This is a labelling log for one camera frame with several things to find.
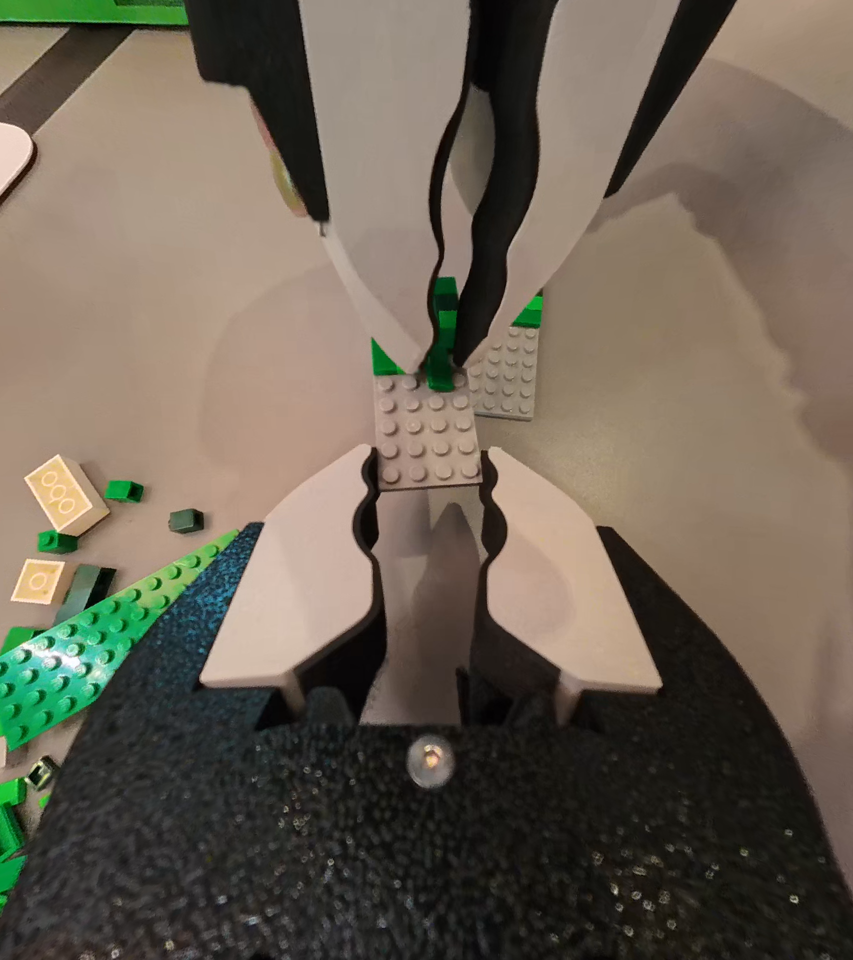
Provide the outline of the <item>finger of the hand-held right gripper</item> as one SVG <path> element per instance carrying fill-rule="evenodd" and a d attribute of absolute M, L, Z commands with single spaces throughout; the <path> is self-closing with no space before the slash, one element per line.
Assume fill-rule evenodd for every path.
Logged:
<path fill-rule="evenodd" d="M 596 214 L 679 2 L 471 2 L 449 166 L 472 215 L 454 363 L 545 286 Z"/>
<path fill-rule="evenodd" d="M 300 2 L 323 162 L 324 247 L 367 332 L 405 372 L 434 339 L 437 152 L 463 92 L 465 1 Z"/>

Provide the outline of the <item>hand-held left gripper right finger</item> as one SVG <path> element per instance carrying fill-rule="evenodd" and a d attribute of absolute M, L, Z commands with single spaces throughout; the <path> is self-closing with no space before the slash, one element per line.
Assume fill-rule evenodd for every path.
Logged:
<path fill-rule="evenodd" d="M 481 467 L 470 714 L 536 696 L 575 714 L 585 694 L 656 695 L 661 675 L 595 522 L 500 447 Z"/>

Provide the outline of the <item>grey plate with green tiles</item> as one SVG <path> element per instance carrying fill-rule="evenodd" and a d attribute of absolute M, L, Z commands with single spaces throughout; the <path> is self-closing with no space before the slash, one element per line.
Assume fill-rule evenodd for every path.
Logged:
<path fill-rule="evenodd" d="M 371 342 L 377 484 L 382 493 L 479 486 L 478 440 L 468 378 L 450 370 L 433 390 L 423 371 L 406 373 Z"/>
<path fill-rule="evenodd" d="M 535 415 L 537 369 L 543 316 L 540 290 L 483 359 L 470 366 L 468 391 L 478 417 L 531 422 Z"/>

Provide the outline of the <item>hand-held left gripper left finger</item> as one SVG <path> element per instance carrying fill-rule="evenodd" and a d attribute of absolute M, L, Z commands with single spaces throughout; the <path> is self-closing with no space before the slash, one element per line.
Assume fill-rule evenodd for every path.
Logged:
<path fill-rule="evenodd" d="M 207 689 L 278 690 L 300 713 L 316 689 L 362 714 L 385 659 L 377 456 L 361 443 L 265 517 L 200 673 Z"/>

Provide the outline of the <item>small green tile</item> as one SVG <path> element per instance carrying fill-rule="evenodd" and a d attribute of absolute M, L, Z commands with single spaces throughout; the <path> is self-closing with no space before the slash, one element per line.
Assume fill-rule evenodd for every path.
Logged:
<path fill-rule="evenodd" d="M 453 276 L 439 276 L 434 283 L 433 308 L 438 333 L 425 362 L 428 388 L 434 393 L 455 390 L 453 350 L 456 341 L 459 297 Z"/>

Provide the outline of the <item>green toy box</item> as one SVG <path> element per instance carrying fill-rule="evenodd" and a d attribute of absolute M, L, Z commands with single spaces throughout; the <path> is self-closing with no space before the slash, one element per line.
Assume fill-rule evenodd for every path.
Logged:
<path fill-rule="evenodd" d="M 0 24 L 186 27 L 182 1 L 0 1 Z"/>

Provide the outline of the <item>cream square brick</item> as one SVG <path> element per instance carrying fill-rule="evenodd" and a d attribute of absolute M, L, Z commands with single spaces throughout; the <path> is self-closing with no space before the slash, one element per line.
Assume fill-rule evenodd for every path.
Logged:
<path fill-rule="evenodd" d="M 75 561 L 26 558 L 10 600 L 43 606 L 62 604 L 77 568 Z"/>

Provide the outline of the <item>dark green slope brick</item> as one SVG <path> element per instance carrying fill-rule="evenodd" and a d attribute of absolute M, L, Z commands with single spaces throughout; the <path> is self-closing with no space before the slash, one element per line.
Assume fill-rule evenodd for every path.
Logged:
<path fill-rule="evenodd" d="M 77 565 L 52 625 L 56 626 L 95 606 L 111 593 L 117 570 L 94 564 Z"/>

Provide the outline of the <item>cream long brick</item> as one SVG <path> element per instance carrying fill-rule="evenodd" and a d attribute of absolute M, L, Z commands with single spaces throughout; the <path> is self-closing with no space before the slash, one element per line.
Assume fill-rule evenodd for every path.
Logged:
<path fill-rule="evenodd" d="M 60 454 L 24 476 L 24 482 L 59 533 L 81 536 L 110 513 L 81 466 Z"/>

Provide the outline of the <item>grey desk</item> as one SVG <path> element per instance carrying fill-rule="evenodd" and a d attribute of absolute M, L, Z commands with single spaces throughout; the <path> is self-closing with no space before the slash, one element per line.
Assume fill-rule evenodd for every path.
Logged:
<path fill-rule="evenodd" d="M 138 31 L 0 209 L 0 648 L 51 455 L 146 486 L 83 536 L 118 584 L 260 520 L 372 426 L 368 347 L 245 96 Z M 750 674 L 853 891 L 853 2 L 738 2 L 547 284 L 532 423 L 482 420 Z"/>

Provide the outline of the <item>large green plate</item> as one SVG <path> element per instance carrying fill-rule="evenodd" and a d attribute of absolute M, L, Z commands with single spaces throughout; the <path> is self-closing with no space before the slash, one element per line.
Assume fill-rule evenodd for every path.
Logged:
<path fill-rule="evenodd" d="M 135 644 L 239 535 L 231 530 L 0 655 L 0 730 L 16 750 L 103 693 Z"/>

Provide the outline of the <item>person's right hand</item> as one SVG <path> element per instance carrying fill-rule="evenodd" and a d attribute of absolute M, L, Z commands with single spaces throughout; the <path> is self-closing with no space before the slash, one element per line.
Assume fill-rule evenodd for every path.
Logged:
<path fill-rule="evenodd" d="M 300 219 L 309 217 L 303 199 L 253 97 L 250 97 L 250 106 L 257 130 L 267 148 L 270 170 L 280 198 L 295 217 Z"/>

